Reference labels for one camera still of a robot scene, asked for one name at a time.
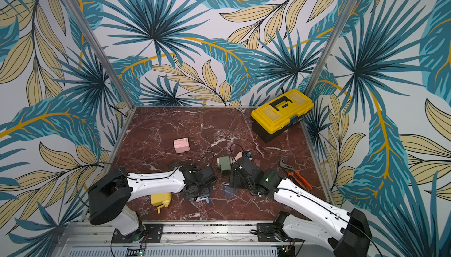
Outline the green pencil sharpener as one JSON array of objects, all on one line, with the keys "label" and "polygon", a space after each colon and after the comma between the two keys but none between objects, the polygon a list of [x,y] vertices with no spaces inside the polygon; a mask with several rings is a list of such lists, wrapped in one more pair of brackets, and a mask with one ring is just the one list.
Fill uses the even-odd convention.
[{"label": "green pencil sharpener", "polygon": [[231,165],[233,164],[233,159],[228,156],[217,158],[217,167],[219,168],[222,175],[227,175],[231,171]]}]

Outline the blue transparent tray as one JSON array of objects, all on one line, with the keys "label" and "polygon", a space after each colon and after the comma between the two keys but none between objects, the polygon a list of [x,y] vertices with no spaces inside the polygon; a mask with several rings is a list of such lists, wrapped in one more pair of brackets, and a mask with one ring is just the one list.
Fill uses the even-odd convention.
[{"label": "blue transparent tray", "polygon": [[235,188],[233,188],[232,186],[230,186],[229,184],[224,184],[223,185],[223,194],[225,196],[234,196],[236,195],[237,190]]}]

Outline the blue pencil sharpener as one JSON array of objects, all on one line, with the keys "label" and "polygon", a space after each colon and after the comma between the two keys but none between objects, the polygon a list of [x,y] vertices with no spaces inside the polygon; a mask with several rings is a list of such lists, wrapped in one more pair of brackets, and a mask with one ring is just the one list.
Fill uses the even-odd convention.
[{"label": "blue pencil sharpener", "polygon": [[197,197],[195,199],[195,203],[200,203],[200,202],[205,202],[208,204],[209,203],[209,195],[203,195],[203,196]]}]

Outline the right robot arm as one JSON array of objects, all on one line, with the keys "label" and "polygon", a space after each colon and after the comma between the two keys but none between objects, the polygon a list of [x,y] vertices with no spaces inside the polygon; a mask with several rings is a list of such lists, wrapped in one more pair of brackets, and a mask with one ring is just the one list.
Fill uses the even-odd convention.
[{"label": "right robot arm", "polygon": [[279,215],[274,226],[283,238],[314,243],[330,250],[336,257],[368,256],[372,234],[362,211],[333,206],[274,170],[263,172],[246,156],[232,160],[230,184],[289,206],[311,220],[305,223],[290,214]]}]

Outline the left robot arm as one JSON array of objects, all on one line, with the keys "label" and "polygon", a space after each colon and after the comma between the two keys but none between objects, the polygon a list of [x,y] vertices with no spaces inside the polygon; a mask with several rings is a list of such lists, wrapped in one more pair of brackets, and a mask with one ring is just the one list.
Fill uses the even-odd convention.
[{"label": "left robot arm", "polygon": [[205,197],[213,192],[217,175],[211,166],[179,166],[172,171],[135,174],[118,167],[88,189],[89,222],[110,225],[124,236],[142,233],[138,214],[127,203],[151,195],[181,193],[185,200]]}]

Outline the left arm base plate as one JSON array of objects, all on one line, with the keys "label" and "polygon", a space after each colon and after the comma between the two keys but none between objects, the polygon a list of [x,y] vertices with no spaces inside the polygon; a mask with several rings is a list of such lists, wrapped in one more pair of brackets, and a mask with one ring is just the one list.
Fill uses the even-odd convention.
[{"label": "left arm base plate", "polygon": [[122,235],[115,229],[112,237],[113,244],[158,244],[161,241],[163,224],[143,224],[135,232]]}]

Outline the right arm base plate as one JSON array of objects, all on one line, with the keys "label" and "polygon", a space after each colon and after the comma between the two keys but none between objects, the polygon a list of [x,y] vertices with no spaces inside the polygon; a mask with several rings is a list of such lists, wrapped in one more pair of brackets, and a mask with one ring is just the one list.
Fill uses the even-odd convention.
[{"label": "right arm base plate", "polygon": [[271,223],[258,223],[253,234],[257,235],[259,242],[298,242],[299,238],[290,238],[284,231]]}]

